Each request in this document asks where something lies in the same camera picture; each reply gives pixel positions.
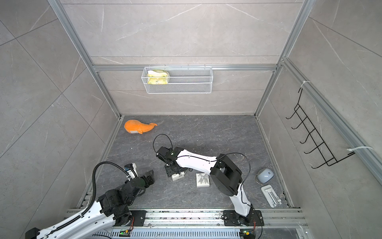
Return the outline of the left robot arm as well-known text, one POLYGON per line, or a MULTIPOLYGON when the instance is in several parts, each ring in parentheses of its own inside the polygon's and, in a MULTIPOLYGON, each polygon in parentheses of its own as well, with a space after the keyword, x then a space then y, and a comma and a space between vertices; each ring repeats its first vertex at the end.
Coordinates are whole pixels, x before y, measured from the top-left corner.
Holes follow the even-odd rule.
POLYGON ((33 228, 25 233, 26 239, 85 239, 96 232, 114 226, 134 227, 135 218, 129 210, 134 200, 142 196, 155 182, 154 171, 138 176, 133 164, 125 168, 113 162, 100 162, 92 173, 92 196, 85 209, 45 229, 33 228), (127 180, 121 186, 96 197, 96 172, 104 164, 121 170, 127 180))

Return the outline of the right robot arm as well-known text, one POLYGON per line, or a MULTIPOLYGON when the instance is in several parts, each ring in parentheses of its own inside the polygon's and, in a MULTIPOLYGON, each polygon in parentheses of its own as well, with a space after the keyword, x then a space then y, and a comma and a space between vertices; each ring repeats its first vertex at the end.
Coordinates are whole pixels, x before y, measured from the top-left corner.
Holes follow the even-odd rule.
POLYGON ((234 225, 250 225, 253 222, 254 210, 248 200, 243 183, 242 171, 229 158, 231 154, 219 156, 204 156, 192 153, 186 149, 175 147, 160 147, 156 156, 163 161, 169 170, 179 173, 186 169, 193 169, 211 177, 218 190, 229 196, 234 206, 231 221, 234 225))

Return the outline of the white gift box with bow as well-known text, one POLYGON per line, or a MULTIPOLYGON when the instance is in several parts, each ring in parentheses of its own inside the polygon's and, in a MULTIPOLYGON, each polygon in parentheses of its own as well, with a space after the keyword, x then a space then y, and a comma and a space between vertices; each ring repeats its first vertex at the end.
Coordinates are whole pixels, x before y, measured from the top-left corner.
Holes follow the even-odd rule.
POLYGON ((171 176, 171 178, 173 181, 176 181, 176 180, 179 180, 181 178, 184 178, 184 176, 185 176, 185 172, 180 172, 180 173, 173 174, 171 176))

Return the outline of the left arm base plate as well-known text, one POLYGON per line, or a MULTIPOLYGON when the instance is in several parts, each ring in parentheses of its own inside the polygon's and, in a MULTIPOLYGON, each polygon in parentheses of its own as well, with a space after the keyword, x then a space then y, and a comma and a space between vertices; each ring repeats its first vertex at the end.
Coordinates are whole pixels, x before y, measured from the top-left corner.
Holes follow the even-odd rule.
POLYGON ((143 227, 145 223, 146 210, 131 210, 131 216, 134 218, 134 227, 143 227))

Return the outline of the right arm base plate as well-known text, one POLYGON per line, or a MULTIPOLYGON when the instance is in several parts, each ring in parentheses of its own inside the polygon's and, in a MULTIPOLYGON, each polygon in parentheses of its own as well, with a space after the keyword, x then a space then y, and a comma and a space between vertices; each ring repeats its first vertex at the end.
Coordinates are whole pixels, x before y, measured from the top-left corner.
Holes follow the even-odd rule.
POLYGON ((234 210, 224 210, 220 217, 225 226, 264 226, 262 212, 251 209, 247 216, 242 216, 234 210))

